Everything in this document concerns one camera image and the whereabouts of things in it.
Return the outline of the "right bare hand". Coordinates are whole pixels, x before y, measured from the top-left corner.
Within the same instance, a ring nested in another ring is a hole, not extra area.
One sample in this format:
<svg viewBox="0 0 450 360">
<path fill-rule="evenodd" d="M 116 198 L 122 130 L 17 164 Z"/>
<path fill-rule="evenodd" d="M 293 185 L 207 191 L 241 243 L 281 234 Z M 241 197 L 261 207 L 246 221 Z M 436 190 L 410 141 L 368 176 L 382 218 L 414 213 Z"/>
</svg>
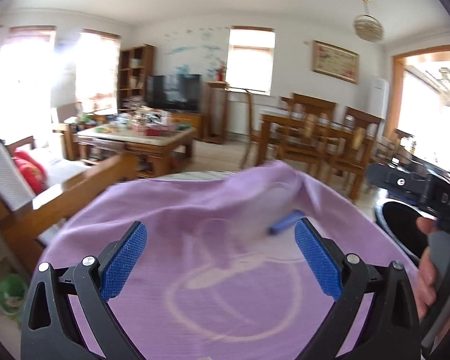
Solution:
<svg viewBox="0 0 450 360">
<path fill-rule="evenodd" d="M 435 232 L 435 221 L 420 217 L 416 220 L 418 230 L 425 235 Z M 417 288 L 415 289 L 415 301 L 418 309 L 418 316 L 422 319 L 435 303 L 437 298 L 434 284 L 437 279 L 437 270 L 430 258 L 430 249 L 427 247 L 422 254 L 418 265 Z"/>
</svg>

